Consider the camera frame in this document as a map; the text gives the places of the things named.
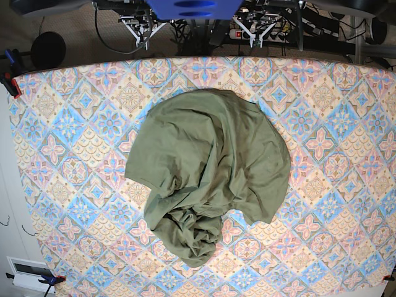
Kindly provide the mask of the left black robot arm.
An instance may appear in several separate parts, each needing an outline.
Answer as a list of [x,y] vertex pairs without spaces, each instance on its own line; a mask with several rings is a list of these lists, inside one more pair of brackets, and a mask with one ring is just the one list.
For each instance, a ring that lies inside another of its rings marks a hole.
[[240,40],[250,47],[263,46],[269,38],[295,43],[304,49],[303,9],[306,1],[243,1],[233,16],[240,31]]

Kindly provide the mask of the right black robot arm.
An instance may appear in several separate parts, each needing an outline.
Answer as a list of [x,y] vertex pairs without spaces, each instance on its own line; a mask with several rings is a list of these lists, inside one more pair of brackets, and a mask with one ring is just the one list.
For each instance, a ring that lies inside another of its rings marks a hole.
[[[149,40],[169,20],[159,19],[145,1],[92,1],[95,9],[95,31],[101,43],[110,51],[119,54],[133,54],[138,50],[148,50]],[[112,48],[102,38],[98,28],[98,12],[114,11],[118,14],[118,22],[122,23],[135,39],[136,47],[132,51],[121,51]]]

